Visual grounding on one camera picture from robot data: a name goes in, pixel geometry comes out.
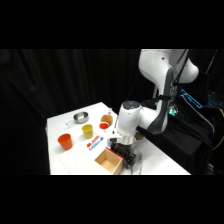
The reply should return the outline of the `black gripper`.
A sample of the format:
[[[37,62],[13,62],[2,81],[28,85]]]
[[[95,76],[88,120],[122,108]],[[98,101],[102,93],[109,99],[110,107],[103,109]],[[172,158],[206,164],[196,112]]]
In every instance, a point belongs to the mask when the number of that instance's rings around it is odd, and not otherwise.
[[[134,153],[131,145],[124,145],[113,140],[111,142],[111,150],[124,157],[123,166],[125,168],[130,168],[131,166],[134,166],[136,164],[137,154]]]

